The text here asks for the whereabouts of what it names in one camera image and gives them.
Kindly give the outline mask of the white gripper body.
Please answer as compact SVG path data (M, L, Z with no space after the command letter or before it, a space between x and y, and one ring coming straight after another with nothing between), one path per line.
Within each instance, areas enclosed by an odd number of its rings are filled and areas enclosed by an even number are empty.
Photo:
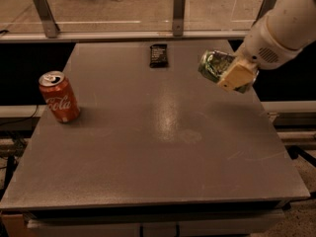
M235 54L256 63L264 70L276 69L295 58L300 49L285 47L277 42L268 26L268 18L260 19L245 36Z

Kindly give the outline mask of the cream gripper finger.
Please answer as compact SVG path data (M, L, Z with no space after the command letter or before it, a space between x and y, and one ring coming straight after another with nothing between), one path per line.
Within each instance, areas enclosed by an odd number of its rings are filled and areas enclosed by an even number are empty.
M257 75L258 65L256 63L246 58L235 58L220 77L217 85L226 91L234 91L252 85Z

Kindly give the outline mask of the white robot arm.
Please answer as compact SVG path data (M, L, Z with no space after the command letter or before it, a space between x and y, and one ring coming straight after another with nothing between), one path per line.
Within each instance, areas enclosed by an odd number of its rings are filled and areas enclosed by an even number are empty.
M316 40L316 0L283 0L247 33L217 85L226 91L252 84L260 69L273 70Z

